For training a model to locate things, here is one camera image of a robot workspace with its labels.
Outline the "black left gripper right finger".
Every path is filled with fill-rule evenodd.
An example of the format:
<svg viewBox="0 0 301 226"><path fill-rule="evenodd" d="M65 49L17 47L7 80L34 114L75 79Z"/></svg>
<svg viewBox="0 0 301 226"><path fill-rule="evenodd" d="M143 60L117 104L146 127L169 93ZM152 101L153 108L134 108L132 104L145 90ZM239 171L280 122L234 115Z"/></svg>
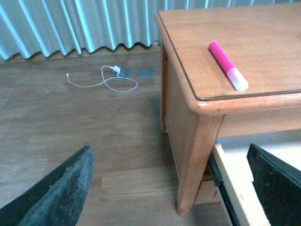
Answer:
<svg viewBox="0 0 301 226"><path fill-rule="evenodd" d="M272 226L301 224L301 171L250 144L247 160L253 186Z"/></svg>

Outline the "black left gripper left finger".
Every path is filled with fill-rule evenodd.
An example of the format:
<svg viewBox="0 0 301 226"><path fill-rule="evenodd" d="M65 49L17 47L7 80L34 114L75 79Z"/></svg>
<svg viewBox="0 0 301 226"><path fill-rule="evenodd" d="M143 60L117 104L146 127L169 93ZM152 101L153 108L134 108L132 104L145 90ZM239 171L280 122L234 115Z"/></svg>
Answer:
<svg viewBox="0 0 301 226"><path fill-rule="evenodd" d="M0 209L2 226L74 226L78 223L95 165L86 145L22 195Z"/></svg>

